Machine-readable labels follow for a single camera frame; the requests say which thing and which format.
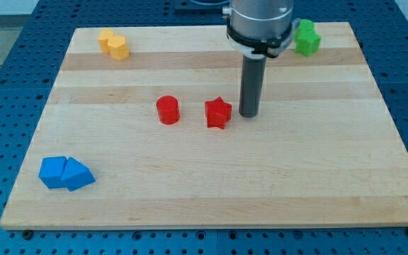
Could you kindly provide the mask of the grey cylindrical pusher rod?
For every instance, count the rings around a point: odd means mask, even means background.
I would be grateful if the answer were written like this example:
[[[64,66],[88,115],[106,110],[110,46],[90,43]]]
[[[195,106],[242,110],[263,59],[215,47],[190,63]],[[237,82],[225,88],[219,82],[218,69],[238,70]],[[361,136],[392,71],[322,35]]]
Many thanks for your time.
[[[265,67],[265,57],[261,59],[243,57],[239,114],[244,118],[253,118],[258,114]]]

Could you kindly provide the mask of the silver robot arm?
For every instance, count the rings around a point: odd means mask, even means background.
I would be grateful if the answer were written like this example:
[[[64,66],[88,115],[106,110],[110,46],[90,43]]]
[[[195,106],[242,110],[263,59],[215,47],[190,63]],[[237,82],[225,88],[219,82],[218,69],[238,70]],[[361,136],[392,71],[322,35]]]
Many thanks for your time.
[[[231,0],[222,8],[227,39],[243,54],[239,114],[244,118],[259,112],[266,60],[286,50],[300,26],[293,8],[293,0]]]

